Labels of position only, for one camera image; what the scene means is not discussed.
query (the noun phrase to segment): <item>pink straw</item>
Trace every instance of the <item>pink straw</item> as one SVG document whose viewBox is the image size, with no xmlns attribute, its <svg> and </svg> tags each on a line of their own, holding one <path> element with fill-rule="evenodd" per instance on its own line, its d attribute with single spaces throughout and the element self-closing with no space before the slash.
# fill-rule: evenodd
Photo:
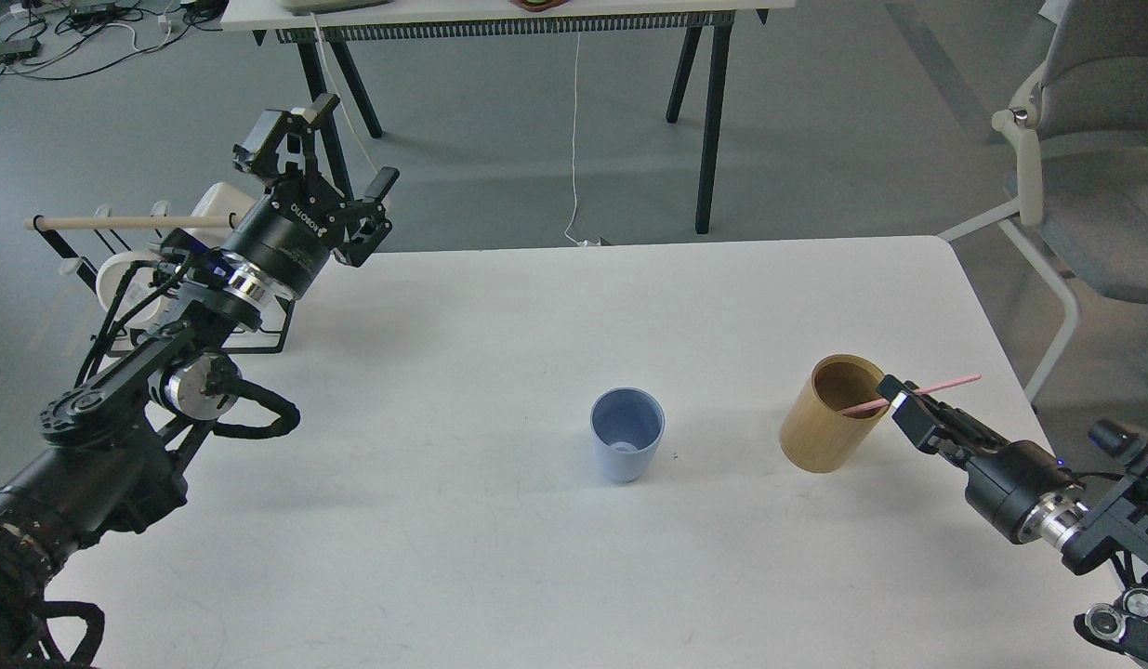
<svg viewBox="0 0 1148 669">
<path fill-rule="evenodd" d="M 982 374 L 971 374 L 969 376 L 961 376 L 961 378 L 952 380 L 952 381 L 946 381 L 944 383 L 938 383 L 937 386 L 930 386 L 928 388 L 922 388 L 920 390 L 915 390 L 915 394 L 917 394 L 917 395 L 936 394 L 936 391 L 938 391 L 938 390 L 945 390 L 947 388 L 953 388 L 955 386 L 961 386 L 961 384 L 964 384 L 964 383 L 970 383 L 971 381 L 978 381 L 982 378 L 983 378 Z M 885 406 L 887 406 L 887 399 L 885 399 L 885 398 L 878 398 L 878 399 L 871 399 L 870 403 L 862 403 L 862 405 L 855 405 L 855 406 L 852 406 L 852 407 L 845 407 L 843 411 L 840 411 L 838 413 L 840 413 L 843 415 L 854 415 L 855 413 L 862 413 L 863 411 L 876 411 L 879 407 L 885 407 Z"/>
</svg>

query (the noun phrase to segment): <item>white desk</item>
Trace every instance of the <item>white desk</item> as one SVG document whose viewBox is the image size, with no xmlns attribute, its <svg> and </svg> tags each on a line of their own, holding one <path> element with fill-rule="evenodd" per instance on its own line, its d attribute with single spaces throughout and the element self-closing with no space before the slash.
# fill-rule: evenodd
<svg viewBox="0 0 1148 669">
<path fill-rule="evenodd" d="M 706 118 L 701 135 L 701 169 L 698 171 L 697 211 L 693 228 L 709 232 L 714 203 L 714 177 L 718 166 L 722 101 L 726 98 L 727 59 L 730 55 L 730 29 L 739 9 L 758 9 L 768 21 L 770 8 L 793 7 L 796 0 L 573 0 L 544 13 L 528 13 L 506 0 L 395 0 L 347 13 L 318 16 L 321 37 L 329 42 L 341 72 L 351 91 L 369 134 L 383 135 L 369 93 L 349 54 L 348 41 L 357 39 L 428 39 L 439 37 L 480 37 L 503 34 L 569 33 L 615 30 L 687 29 L 681 60 L 672 84 L 666 110 L 667 123 L 681 117 L 689 73 L 692 71 L 701 29 L 713 29 L 711 41 L 709 87 L 706 91 Z M 281 9 L 276 0 L 232 0 L 223 14 L 223 30 L 250 30 L 263 41 L 267 30 L 281 42 L 295 42 L 301 52 L 301 68 L 310 98 L 326 92 L 323 63 L 313 18 L 297 17 Z M 321 130 L 321 141 L 333 182 L 351 195 L 347 161 L 341 153 L 339 131 L 332 119 Z"/>
<path fill-rule="evenodd" d="M 943 398 L 1044 442 L 936 238 L 331 264 L 286 352 L 238 360 L 301 427 L 208 442 L 187 508 L 51 596 L 103 607 L 107 669 L 1128 667 L 1072 630 L 1110 575 L 999 537 L 890 419 L 838 473 L 790 465 L 778 425 L 833 352 L 982 373 Z M 667 430 L 615 485 L 588 413 L 622 384 Z"/>
<path fill-rule="evenodd" d="M 509 0 L 393 0 L 347 13 L 318 14 L 321 26 L 413 24 L 414 22 L 498 22 L 511 18 L 600 17 L 619 14 L 732 13 L 736 9 L 793 7 L 796 0 L 571 0 L 543 13 L 528 13 Z M 223 14 L 224 30 L 284 30 L 313 26 L 311 17 L 295 17 L 276 0 L 231 0 Z"/>
</svg>

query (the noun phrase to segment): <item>bamboo cup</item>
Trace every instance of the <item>bamboo cup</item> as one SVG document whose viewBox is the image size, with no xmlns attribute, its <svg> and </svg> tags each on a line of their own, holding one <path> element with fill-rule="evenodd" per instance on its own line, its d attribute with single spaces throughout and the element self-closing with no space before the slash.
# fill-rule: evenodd
<svg viewBox="0 0 1148 669">
<path fill-rule="evenodd" d="M 781 425 L 781 450 L 806 472 L 838 469 L 887 407 L 853 417 L 838 412 L 878 398 L 879 381 L 883 372 L 858 356 L 835 355 L 819 361 Z"/>
</svg>

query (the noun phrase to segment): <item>floor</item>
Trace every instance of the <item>floor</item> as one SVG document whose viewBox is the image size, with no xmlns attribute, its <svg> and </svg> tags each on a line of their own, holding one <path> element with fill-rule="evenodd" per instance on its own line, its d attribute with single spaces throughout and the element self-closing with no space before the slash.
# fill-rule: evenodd
<svg viewBox="0 0 1148 669">
<path fill-rule="evenodd" d="M 153 5 L 164 2 L 145 0 Z M 579 232 L 614 244 L 886 236 L 938 233 L 985 211 L 1003 201 L 1013 160 L 985 118 L 1047 49 L 1053 24 L 1040 6 L 799 0 L 766 26 L 740 14 L 705 238 L 692 232 L 705 68 L 670 126 L 662 114 L 682 36 L 584 34 Z M 152 17 L 135 30 L 140 47 L 163 36 Z M 110 62 L 131 38 L 109 31 L 49 73 Z M 59 38 L 42 40 L 42 55 L 56 54 Z M 363 145 L 403 171 L 382 251 L 568 244 L 576 50 L 574 36 L 352 45 L 388 131 Z M 276 39 L 257 47 L 246 33 L 191 31 L 76 80 L 0 80 L 0 483 L 41 450 L 36 414 L 71 386 L 98 318 L 22 220 L 85 216 L 102 203 L 145 215 L 161 199 L 187 212 L 216 181 L 256 195 L 258 184 L 232 169 L 231 147 L 261 110 L 307 101 L 296 50 Z M 343 135 L 360 188 L 373 170 Z M 98 241 L 84 244 L 106 256 Z M 1026 379 L 1061 308 L 1002 233 L 985 230 L 955 249 Z M 1076 288 L 1085 325 L 1038 415 L 1071 465 L 1106 466 L 1085 439 L 1093 420 L 1148 427 L 1148 308 Z"/>
</svg>

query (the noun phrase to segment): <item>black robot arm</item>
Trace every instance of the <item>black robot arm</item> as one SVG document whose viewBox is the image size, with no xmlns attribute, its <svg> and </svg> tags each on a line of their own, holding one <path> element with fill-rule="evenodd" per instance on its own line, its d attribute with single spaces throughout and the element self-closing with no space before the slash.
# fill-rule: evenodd
<svg viewBox="0 0 1148 669">
<path fill-rule="evenodd" d="M 879 394 L 898 427 L 920 452 L 940 454 L 965 470 L 965 500 L 1015 544 L 1045 538 L 1073 574 L 1112 563 L 1123 583 L 1114 604 L 1075 617 L 1083 638 L 1148 664 L 1148 436 L 1100 420 L 1091 439 L 1125 470 L 1100 503 L 1083 503 L 1083 484 L 1057 458 L 1032 442 L 1008 442 L 960 407 L 916 394 L 887 375 Z"/>
<path fill-rule="evenodd" d="M 41 412 L 41 435 L 52 448 L 0 487 L 0 662 L 60 658 L 51 617 L 86 621 L 85 639 L 68 660 L 92 662 L 102 613 L 44 598 L 65 560 L 109 530 L 144 532 L 186 504 L 184 472 L 211 433 L 279 437 L 301 420 L 288 399 L 243 380 L 223 345 L 239 326 L 257 329 L 272 296 L 302 297 L 329 255 L 362 266 L 390 232 L 383 196 L 398 171 L 379 171 L 369 193 L 352 202 L 318 173 L 315 132 L 335 106 L 336 98 L 324 95 L 308 110 L 264 111 L 234 149 L 235 166 L 264 182 L 263 197 L 222 249 L 197 254 L 183 232 L 165 238 L 152 297 L 169 293 L 169 312 L 131 352 L 98 372 L 126 317 L 106 325 L 76 388 Z M 219 422 L 239 398 L 276 419 L 267 427 Z M 158 429 L 145 415 L 149 403 L 173 414 Z"/>
</svg>

